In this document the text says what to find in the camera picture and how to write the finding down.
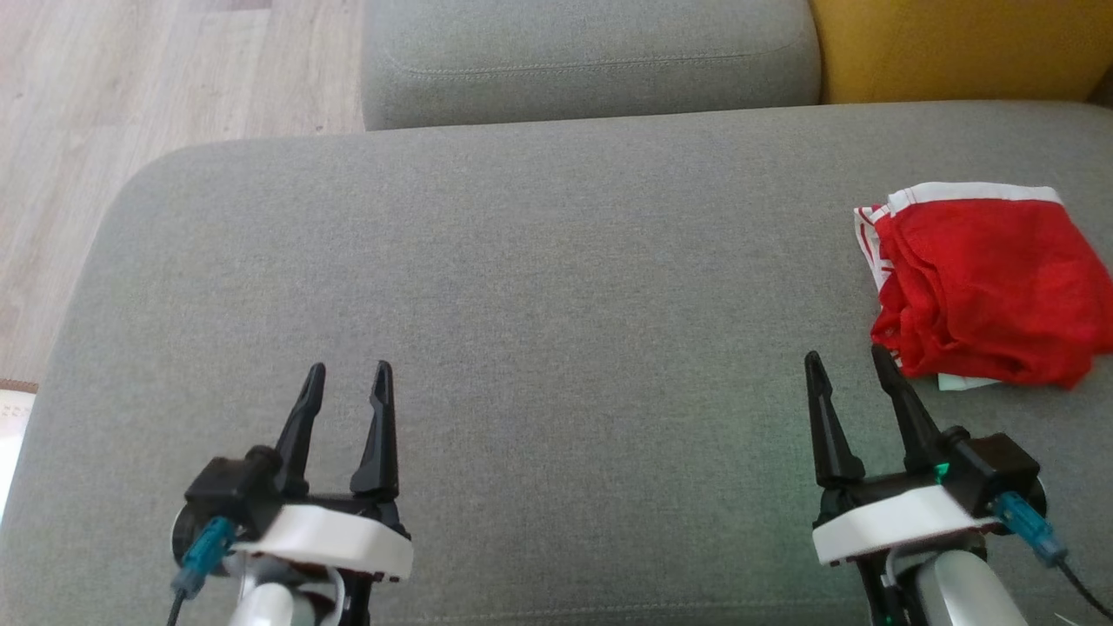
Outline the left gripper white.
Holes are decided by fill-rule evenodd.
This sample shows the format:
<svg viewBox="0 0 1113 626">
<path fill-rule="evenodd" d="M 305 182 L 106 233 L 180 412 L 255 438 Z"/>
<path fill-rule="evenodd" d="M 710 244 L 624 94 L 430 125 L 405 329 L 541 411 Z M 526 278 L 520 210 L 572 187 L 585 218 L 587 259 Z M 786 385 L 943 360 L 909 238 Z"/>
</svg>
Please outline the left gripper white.
<svg viewBox="0 0 1113 626">
<path fill-rule="evenodd" d="M 311 365 L 276 443 L 282 467 L 276 488 L 286 498 L 311 493 L 303 472 L 309 460 L 311 431 L 321 411 L 326 366 Z M 370 392 L 372 423 L 349 491 L 374 502 L 394 502 L 400 493 L 394 376 L 390 362 L 378 361 Z M 387 524 L 326 509 L 318 503 L 283 503 L 258 538 L 238 539 L 228 555 L 228 575 L 245 580 L 273 576 L 322 578 L 327 570 L 381 575 L 406 580 L 414 563 L 413 542 Z"/>
</svg>

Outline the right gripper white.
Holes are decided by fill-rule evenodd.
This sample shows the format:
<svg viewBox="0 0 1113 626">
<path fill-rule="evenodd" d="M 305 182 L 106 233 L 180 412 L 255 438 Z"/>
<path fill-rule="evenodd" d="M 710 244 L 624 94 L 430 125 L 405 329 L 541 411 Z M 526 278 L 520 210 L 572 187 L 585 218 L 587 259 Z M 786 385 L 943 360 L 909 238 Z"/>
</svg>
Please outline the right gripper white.
<svg viewBox="0 0 1113 626">
<path fill-rule="evenodd" d="M 874 343 L 871 358 L 883 392 L 890 397 L 902 432 L 903 468 L 910 475 L 865 479 L 865 466 L 851 453 L 835 410 L 823 358 L 815 351 L 804 358 L 815 479 L 823 488 L 811 539 L 823 565 L 856 560 L 904 544 L 987 531 L 999 524 L 993 516 L 971 515 L 940 485 L 937 469 L 945 458 L 937 447 L 939 428 L 890 350 Z"/>
</svg>

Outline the red white basketball jersey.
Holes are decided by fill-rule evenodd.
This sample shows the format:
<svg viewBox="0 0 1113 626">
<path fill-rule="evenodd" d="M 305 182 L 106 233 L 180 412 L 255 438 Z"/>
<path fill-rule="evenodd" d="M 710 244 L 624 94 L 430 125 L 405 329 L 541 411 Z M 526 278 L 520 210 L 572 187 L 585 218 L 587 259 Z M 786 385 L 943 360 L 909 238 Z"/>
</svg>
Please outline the red white basketball jersey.
<svg viewBox="0 0 1113 626">
<path fill-rule="evenodd" d="M 1113 354 L 1113 276 L 1057 190 L 918 183 L 851 215 L 879 302 L 870 340 L 904 376 L 1072 389 Z"/>
</svg>

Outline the large grey sofa cushion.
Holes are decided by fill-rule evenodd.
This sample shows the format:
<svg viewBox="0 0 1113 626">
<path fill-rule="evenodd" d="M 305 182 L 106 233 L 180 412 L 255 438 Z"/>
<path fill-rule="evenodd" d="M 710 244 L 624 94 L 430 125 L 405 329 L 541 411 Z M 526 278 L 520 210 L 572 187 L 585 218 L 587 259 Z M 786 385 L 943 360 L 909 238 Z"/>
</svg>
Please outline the large grey sofa cushion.
<svg viewBox="0 0 1113 626">
<path fill-rule="evenodd" d="M 390 626 L 866 626 L 818 563 L 802 358 L 902 470 L 851 211 L 1050 186 L 1113 270 L 1113 111 L 902 102 L 218 143 L 107 211 L 0 524 L 0 626 L 162 626 L 183 491 L 327 365 L 307 479 L 349 488 L 395 373 Z"/>
</svg>

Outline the light patterned floor rug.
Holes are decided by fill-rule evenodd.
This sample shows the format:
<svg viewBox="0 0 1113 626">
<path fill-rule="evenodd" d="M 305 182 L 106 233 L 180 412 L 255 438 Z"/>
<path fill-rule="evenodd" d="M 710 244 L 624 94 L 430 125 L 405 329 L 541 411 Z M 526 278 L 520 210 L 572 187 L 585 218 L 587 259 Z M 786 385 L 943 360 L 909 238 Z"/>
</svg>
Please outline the light patterned floor rug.
<svg viewBox="0 0 1113 626">
<path fill-rule="evenodd" d="M 38 390 L 32 382 L 0 379 L 0 524 Z"/>
</svg>

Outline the yellow sofa backrest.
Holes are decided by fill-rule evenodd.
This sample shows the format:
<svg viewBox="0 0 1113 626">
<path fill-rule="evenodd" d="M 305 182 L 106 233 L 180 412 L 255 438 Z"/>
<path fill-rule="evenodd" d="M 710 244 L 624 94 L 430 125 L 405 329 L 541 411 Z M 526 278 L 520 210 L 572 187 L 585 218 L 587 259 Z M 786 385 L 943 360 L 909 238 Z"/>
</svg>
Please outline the yellow sofa backrest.
<svg viewBox="0 0 1113 626">
<path fill-rule="evenodd" d="M 824 102 L 1084 102 L 1113 0 L 810 0 Z"/>
</svg>

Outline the long grey sofa seat cushion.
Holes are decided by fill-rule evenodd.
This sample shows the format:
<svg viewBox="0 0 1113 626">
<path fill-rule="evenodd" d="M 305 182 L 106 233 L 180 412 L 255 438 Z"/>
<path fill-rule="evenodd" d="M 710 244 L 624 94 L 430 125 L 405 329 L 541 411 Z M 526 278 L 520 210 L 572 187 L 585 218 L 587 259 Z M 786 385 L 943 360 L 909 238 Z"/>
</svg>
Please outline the long grey sofa seat cushion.
<svg viewBox="0 0 1113 626">
<path fill-rule="evenodd" d="M 807 106 L 808 0 L 366 0 L 367 130 Z"/>
</svg>

